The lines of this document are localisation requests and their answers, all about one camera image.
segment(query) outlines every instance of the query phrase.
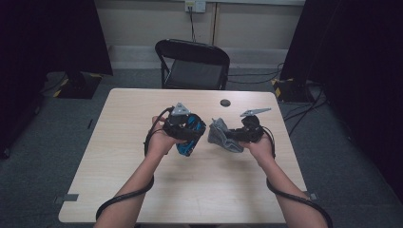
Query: gray cloth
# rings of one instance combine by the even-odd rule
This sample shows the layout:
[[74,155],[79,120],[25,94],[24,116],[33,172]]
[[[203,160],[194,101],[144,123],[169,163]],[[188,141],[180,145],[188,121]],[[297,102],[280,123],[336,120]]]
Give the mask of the gray cloth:
[[240,146],[238,142],[226,138],[224,132],[229,130],[222,118],[218,118],[217,120],[213,119],[213,122],[209,126],[210,130],[207,138],[209,143],[215,143],[231,152],[243,152],[243,147]]

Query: black folding chair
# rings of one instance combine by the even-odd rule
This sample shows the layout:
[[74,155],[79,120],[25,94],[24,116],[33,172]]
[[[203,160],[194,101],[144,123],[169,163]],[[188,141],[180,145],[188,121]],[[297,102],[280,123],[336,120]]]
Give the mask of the black folding chair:
[[[162,88],[225,89],[230,59],[219,47],[166,39],[155,50],[161,60]],[[173,60],[171,67],[168,59]]]

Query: stand base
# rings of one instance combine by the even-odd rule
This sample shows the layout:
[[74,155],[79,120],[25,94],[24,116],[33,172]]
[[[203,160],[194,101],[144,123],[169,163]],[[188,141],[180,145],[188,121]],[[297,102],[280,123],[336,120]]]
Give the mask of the stand base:
[[280,102],[311,103],[314,101],[309,88],[305,85],[297,85],[292,79],[287,81],[272,80],[272,85]]
[[83,74],[85,83],[83,85],[74,85],[70,79],[66,79],[59,89],[54,93],[55,98],[70,99],[92,99],[98,84],[101,82],[100,75]]

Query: person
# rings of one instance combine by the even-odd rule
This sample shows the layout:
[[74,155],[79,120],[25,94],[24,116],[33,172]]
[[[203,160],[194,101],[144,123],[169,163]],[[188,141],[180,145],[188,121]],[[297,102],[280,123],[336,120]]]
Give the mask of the person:
[[[158,117],[153,117],[152,123],[155,123],[157,119]],[[164,117],[160,118],[160,122],[164,122],[164,120]],[[137,191],[147,186],[163,156],[168,153],[174,144],[182,143],[182,141],[166,135],[159,122],[156,123],[153,131],[155,133],[150,139],[144,160],[116,196]],[[308,199],[276,163],[272,155],[272,145],[267,135],[264,134],[258,142],[240,142],[240,145],[249,149],[266,174],[267,179],[275,188],[288,194]],[[142,208],[144,197],[145,194],[142,194],[138,197],[109,205],[98,217],[94,227],[134,227]],[[288,227],[327,227],[324,217],[314,208],[278,195],[277,200]]]

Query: light wood tabletop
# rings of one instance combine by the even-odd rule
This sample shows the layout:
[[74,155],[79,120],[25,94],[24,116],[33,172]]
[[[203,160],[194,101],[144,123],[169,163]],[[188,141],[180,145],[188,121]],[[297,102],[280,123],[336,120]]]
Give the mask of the light wood tabletop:
[[[221,100],[231,102],[221,105]],[[174,146],[155,173],[146,193],[140,223],[282,223],[276,197],[265,175],[245,149],[229,152],[207,141],[212,119],[223,118],[228,128],[242,127],[247,109],[271,107],[258,114],[276,141],[276,161],[302,191],[306,186],[288,137],[276,97],[270,92],[115,88],[86,148],[68,191],[59,220],[95,222],[97,209],[113,198],[144,158],[144,140],[151,118],[181,102],[206,123],[206,131],[190,157]]]

